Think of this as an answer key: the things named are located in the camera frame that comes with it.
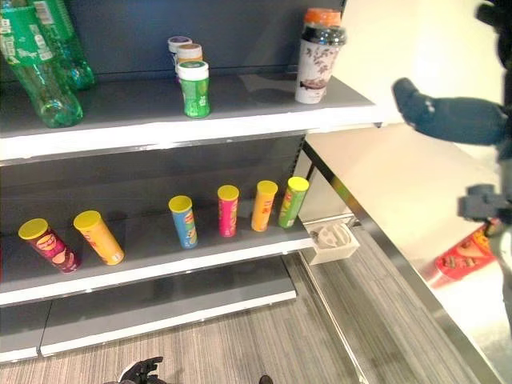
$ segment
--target white shelf edge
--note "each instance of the white shelf edge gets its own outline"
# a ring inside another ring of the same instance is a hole
[[[74,131],[49,130],[47,134],[2,138],[0,162],[127,147],[167,149],[187,142],[229,141],[229,138],[253,135],[326,132],[340,130],[346,125],[381,121],[382,114],[378,107],[353,106],[242,118],[151,122],[90,130],[80,130],[78,126]]]
[[[166,318],[156,322],[148,322],[146,324],[141,324],[140,326],[131,326],[121,330],[113,330],[111,332],[105,332],[102,334],[86,336],[84,338],[77,338],[75,340],[68,340],[66,342],[57,342],[55,344],[41,346],[41,354],[45,357],[48,357],[52,354],[63,352],[65,350],[72,350],[84,346],[92,346],[95,344],[101,344],[103,342],[118,340],[120,338],[129,338],[138,334],[145,334],[155,330],[171,328],[172,326],[179,326],[190,322],[199,322],[207,318],[214,318],[223,314],[248,310],[250,308],[264,306],[275,302],[283,302],[285,300],[291,300],[296,297],[297,293],[295,290],[291,290],[282,292],[280,294],[272,294],[270,296],[264,296],[261,298],[254,298],[251,300],[245,300],[243,302],[236,302],[233,304],[227,304],[225,306],[210,308],[208,310],[199,310],[190,314],[176,316],[174,318]]]
[[[10,350],[8,352],[0,352],[0,362],[17,362],[26,358],[36,358],[38,351],[35,346],[22,350]]]
[[[89,278],[69,280],[67,282],[56,282],[44,286],[25,288],[23,290],[13,290],[0,294],[0,306],[61,297],[67,294],[90,293],[98,288],[112,287],[127,282],[158,278],[170,274],[186,273],[187,271],[250,260],[269,254],[286,254],[294,250],[301,250],[312,246],[313,240],[311,238],[303,238],[246,248],[244,250],[211,254],[200,258],[186,258],[177,262],[168,262],[134,270],[113,272],[111,274],[101,274]]]

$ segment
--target yellow lid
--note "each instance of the yellow lid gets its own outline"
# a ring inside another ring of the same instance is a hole
[[[188,196],[174,196],[169,200],[169,209],[177,214],[187,212],[190,208],[192,208],[192,200]]]
[[[90,230],[99,224],[102,216],[96,210],[86,210],[80,213],[73,220],[73,225],[77,230]]]
[[[288,179],[288,187],[297,192],[303,192],[310,187],[310,182],[299,176],[293,176]]]
[[[19,227],[18,236],[24,240],[38,238],[48,229],[48,222],[44,218],[33,218]]]
[[[239,195],[240,195],[240,193],[238,192],[238,188],[236,186],[225,185],[225,186],[221,186],[217,190],[218,198],[220,198],[221,200],[226,200],[228,202],[232,201],[232,200],[236,200]]]
[[[260,194],[274,195],[278,192],[278,185],[275,182],[271,182],[269,180],[262,180],[258,183],[258,192]]]

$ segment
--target red chip can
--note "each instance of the red chip can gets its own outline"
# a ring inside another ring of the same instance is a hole
[[[218,231],[225,238],[236,234],[238,188],[236,186],[221,186],[217,190],[218,196]]]
[[[24,223],[18,235],[64,274],[76,271],[82,263],[80,257],[60,239],[44,218],[33,218]]]

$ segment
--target floor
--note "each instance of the floor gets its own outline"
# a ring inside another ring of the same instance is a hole
[[[369,383],[478,383],[372,237],[352,232],[350,258],[311,271]]]
[[[286,265],[298,298],[129,340],[0,367],[0,382],[101,384],[135,360],[165,357],[159,377],[169,384],[354,383],[354,368],[315,298],[300,260]]]
[[[350,258],[312,266],[322,294],[369,384],[476,384],[477,379],[371,236]],[[0,382],[101,384],[130,362],[165,356],[159,375],[172,384],[344,384],[357,375],[296,256],[286,265],[298,299],[0,367]]]

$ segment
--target small can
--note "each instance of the small can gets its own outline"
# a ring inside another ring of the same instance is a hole
[[[221,186],[218,196],[218,230],[221,236],[230,238],[236,234],[238,196],[236,186]]]
[[[282,200],[278,220],[282,228],[290,228],[294,224],[309,188],[310,183],[304,178],[293,176],[288,179],[288,187]]]
[[[278,185],[275,182],[262,180],[258,183],[253,217],[250,222],[253,230],[263,232],[268,227],[274,196],[277,192]]]
[[[208,116],[210,114],[208,63],[180,62],[178,76],[182,85],[185,114],[190,118]]]
[[[198,244],[198,234],[192,213],[192,200],[188,196],[174,196],[169,200],[169,209],[173,213],[174,225],[182,247],[187,250],[194,248]]]
[[[81,212],[74,218],[73,225],[86,238],[105,264],[115,266],[124,259],[125,253],[99,212],[95,210]]]
[[[200,62],[202,60],[202,47],[199,44],[190,43],[178,46],[176,49],[178,64],[180,62]]]
[[[76,271],[82,264],[80,257],[60,239],[44,218],[25,222],[20,226],[18,236],[64,274]]]
[[[178,47],[184,46],[185,44],[191,44],[192,39],[187,36],[173,36],[167,39],[167,45],[171,54],[174,67],[178,64]]]

